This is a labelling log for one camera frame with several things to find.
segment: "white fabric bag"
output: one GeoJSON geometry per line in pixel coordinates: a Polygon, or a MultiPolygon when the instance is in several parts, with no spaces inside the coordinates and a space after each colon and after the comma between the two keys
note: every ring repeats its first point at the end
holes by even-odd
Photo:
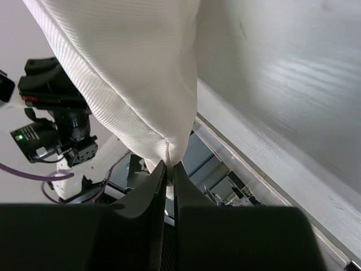
{"type": "Polygon", "coordinates": [[[199,0],[23,0],[94,116],[134,153],[178,163],[196,116],[199,0]]]}

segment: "electronic component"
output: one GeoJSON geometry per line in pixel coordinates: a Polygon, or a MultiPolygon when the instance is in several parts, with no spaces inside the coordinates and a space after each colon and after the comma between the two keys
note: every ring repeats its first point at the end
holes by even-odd
{"type": "MultiPolygon", "coordinates": [[[[56,58],[29,59],[25,65],[26,76],[18,84],[19,93],[28,108],[25,114],[33,122],[10,134],[31,163],[56,163],[45,161],[53,155],[63,155],[68,166],[73,167],[92,159],[98,145],[96,136],[90,136],[90,109],[83,96],[73,85],[56,58]],[[54,122],[37,118],[33,110],[47,110],[54,122]]],[[[7,79],[6,97],[14,82],[7,79]]]]}

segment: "purple cable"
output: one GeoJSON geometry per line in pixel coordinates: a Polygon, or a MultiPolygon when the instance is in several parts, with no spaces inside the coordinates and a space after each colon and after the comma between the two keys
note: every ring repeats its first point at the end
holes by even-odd
{"type": "MultiPolygon", "coordinates": [[[[87,201],[83,202],[85,204],[89,204],[89,203],[94,203],[101,195],[102,193],[104,192],[105,188],[107,187],[107,183],[109,182],[110,178],[112,177],[112,172],[113,172],[113,169],[114,167],[126,156],[124,155],[121,159],[119,159],[115,164],[113,164],[111,166],[111,168],[108,170],[107,172],[107,176],[105,177],[105,179],[101,182],[102,184],[102,188],[90,199],[88,199],[87,201]]],[[[67,171],[59,171],[59,172],[51,172],[49,174],[49,177],[53,177],[55,174],[64,174],[64,173],[68,173],[67,171]]],[[[44,196],[50,200],[51,202],[54,202],[56,204],[60,204],[60,202],[56,201],[55,199],[53,199],[52,197],[49,196],[49,194],[45,191],[45,183],[46,181],[43,181],[41,183],[41,191],[43,192],[44,196]]]]}
{"type": "Polygon", "coordinates": [[[26,179],[35,180],[35,181],[44,181],[44,182],[56,182],[56,181],[62,181],[62,180],[66,180],[71,177],[74,177],[74,173],[71,173],[71,172],[66,172],[67,173],[66,175],[59,176],[59,177],[33,175],[30,173],[25,173],[25,172],[19,171],[14,168],[10,168],[2,163],[0,163],[0,169],[7,173],[10,173],[12,175],[15,175],[15,176],[18,176],[21,178],[26,178],[26,179]]]}

